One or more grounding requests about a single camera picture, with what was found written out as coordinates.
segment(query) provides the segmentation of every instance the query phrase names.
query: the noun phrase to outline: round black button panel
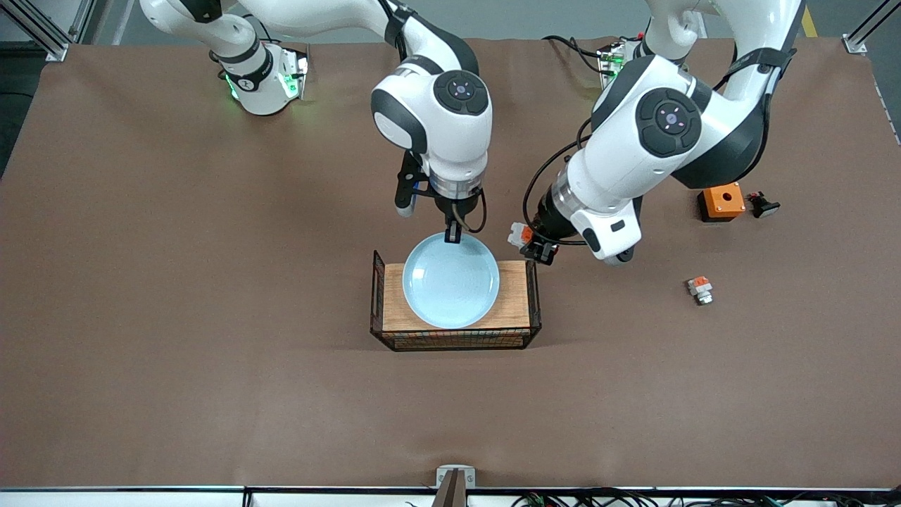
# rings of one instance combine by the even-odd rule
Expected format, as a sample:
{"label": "round black button panel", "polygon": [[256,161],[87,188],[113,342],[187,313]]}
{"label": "round black button panel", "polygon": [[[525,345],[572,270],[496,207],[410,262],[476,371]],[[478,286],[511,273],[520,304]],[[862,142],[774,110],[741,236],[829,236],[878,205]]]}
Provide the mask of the round black button panel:
{"label": "round black button panel", "polygon": [[701,115],[687,95],[657,88],[642,97],[636,110],[642,146],[665,158],[692,149],[701,138]]}
{"label": "round black button panel", "polygon": [[445,109],[459,115],[481,115],[488,108],[488,90],[466,70],[449,70],[435,80],[434,95]]}

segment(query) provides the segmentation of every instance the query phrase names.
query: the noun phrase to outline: yellow tape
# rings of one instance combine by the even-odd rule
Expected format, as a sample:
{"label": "yellow tape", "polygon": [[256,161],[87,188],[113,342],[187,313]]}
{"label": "yellow tape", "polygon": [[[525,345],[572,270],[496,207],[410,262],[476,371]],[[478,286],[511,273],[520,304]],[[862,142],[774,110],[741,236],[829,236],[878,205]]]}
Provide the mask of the yellow tape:
{"label": "yellow tape", "polygon": [[801,18],[801,26],[804,27],[804,35],[807,37],[818,37],[814,18],[810,17],[810,9],[806,5],[804,6],[804,16]]}

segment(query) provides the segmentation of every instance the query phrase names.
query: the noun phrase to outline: floor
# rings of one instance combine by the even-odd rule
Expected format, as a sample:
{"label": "floor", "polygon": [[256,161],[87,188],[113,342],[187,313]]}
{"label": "floor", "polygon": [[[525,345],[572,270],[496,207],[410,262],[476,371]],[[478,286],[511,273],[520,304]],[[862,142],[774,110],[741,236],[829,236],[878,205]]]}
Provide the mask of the floor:
{"label": "floor", "polygon": [[[472,5],[478,15],[460,15],[460,4]],[[853,29],[878,5],[879,0],[809,0],[815,33],[820,37],[840,37]],[[420,0],[414,3],[424,17],[450,32],[463,37],[485,39],[535,39],[551,33],[577,38],[593,38],[609,34],[635,34],[644,29],[648,8],[644,2],[633,0],[573,0],[570,9],[561,11],[556,3],[543,0],[494,0],[476,2],[458,0],[440,2]],[[240,6],[232,12],[244,14]],[[191,44],[157,31],[141,12],[136,0],[107,0],[95,10],[89,37],[98,44]],[[4,27],[8,20],[0,20],[0,92],[31,94],[37,86],[43,67],[42,56],[21,51],[21,34],[9,33]],[[729,27],[716,16],[705,16],[709,37],[728,37]],[[364,30],[348,29],[316,35],[311,43],[378,42],[377,35]],[[896,14],[867,41],[868,57],[887,113],[901,118],[901,59],[895,48],[901,45],[901,14]],[[28,97],[0,95],[0,175],[28,111]],[[892,128],[887,122],[886,128]]]}

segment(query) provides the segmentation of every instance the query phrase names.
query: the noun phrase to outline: black wire basket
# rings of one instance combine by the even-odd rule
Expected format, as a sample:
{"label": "black wire basket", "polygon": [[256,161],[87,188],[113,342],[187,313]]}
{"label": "black wire basket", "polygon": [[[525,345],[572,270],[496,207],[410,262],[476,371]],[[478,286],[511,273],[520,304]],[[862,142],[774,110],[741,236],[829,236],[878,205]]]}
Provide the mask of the black wire basket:
{"label": "black wire basket", "polygon": [[465,329],[383,330],[385,303],[385,263],[373,252],[372,302],[369,332],[395,352],[428,350],[523,349],[542,330],[542,310],[538,300],[538,273],[535,262],[525,263],[528,290],[529,326],[478,327]]}

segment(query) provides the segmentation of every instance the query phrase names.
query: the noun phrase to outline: light blue plate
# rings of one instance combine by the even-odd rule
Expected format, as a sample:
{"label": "light blue plate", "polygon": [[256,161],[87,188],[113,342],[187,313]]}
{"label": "light blue plate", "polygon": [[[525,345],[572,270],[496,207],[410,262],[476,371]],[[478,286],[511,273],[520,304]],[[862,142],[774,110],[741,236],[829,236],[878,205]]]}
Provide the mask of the light blue plate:
{"label": "light blue plate", "polygon": [[419,318],[458,329],[478,322],[495,304],[501,285],[497,261],[471,235],[444,243],[444,233],[419,243],[404,264],[404,297]]}

